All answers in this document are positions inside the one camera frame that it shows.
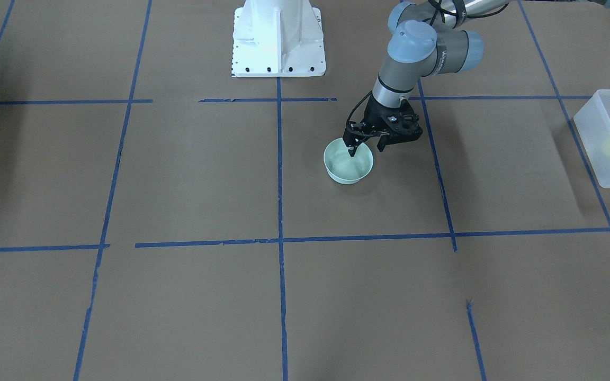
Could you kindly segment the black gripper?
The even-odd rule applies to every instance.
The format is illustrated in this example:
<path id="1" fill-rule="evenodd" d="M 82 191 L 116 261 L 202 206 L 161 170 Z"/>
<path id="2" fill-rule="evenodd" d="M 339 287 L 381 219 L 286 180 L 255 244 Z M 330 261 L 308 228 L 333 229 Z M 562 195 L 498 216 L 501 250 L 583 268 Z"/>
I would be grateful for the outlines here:
<path id="1" fill-rule="evenodd" d="M 366 108 L 361 122 L 351 120 L 354 113 L 364 102 Z M 389 135 L 387 126 L 382 121 L 383 109 L 380 104 L 375 101 L 372 94 L 366 94 L 349 112 L 345 122 L 345 130 L 343 132 L 343 142 L 348 149 L 349 157 L 353 158 L 358 150 L 358 147 L 370 138 L 378 137 L 377 148 L 384 148 Z"/>

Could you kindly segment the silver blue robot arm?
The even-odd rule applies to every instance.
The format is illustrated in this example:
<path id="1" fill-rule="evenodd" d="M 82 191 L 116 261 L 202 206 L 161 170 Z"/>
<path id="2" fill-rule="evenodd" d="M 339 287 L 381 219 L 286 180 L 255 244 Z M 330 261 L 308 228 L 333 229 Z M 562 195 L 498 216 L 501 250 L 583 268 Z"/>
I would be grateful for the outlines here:
<path id="1" fill-rule="evenodd" d="M 388 16 L 391 39 L 373 89 L 359 102 L 359 122 L 347 119 L 342 141 L 350 157 L 366 141 L 377 149 L 418 140 L 423 133 L 409 97 L 422 77 L 459 73 L 476 67 L 484 41 L 461 27 L 469 20 L 498 15 L 507 1 L 404 1 Z"/>

